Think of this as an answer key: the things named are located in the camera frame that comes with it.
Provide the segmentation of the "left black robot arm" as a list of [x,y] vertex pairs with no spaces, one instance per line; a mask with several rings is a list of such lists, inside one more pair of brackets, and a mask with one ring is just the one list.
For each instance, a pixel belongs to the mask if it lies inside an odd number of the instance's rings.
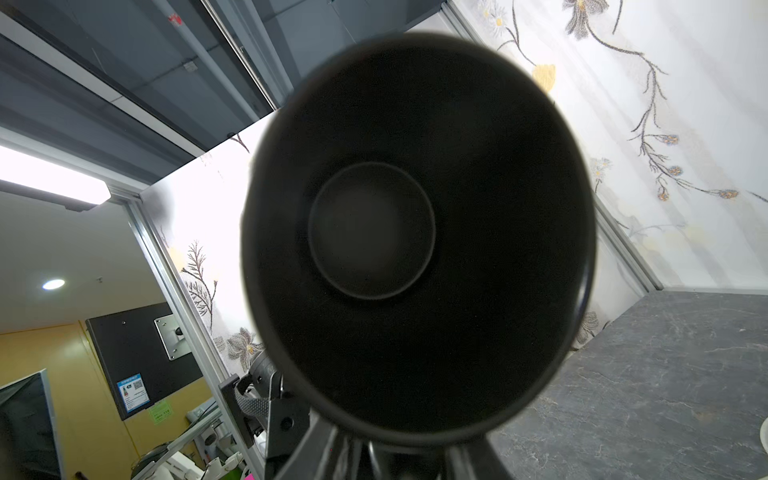
[[255,445],[267,462],[287,460],[309,429],[309,404],[290,389],[265,351],[244,376],[230,376],[219,390],[245,444]]

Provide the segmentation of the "black interior steel mug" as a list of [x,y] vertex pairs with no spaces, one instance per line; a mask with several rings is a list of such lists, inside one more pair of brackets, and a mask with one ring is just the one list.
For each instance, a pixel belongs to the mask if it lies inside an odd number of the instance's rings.
[[586,311],[596,220],[550,98],[488,48],[358,44],[270,122],[241,221],[268,356],[376,479],[447,479],[446,450],[526,408]]

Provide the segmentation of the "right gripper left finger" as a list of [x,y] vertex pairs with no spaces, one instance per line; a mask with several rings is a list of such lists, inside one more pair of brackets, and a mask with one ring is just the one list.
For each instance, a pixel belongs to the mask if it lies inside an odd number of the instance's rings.
[[277,480],[347,479],[352,437],[333,423],[314,415],[297,449],[277,474]]

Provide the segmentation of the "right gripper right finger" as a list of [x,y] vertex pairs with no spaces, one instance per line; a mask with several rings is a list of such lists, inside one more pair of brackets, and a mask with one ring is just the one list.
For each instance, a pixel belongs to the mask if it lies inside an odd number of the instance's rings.
[[486,436],[446,450],[446,478],[452,480],[512,480]]

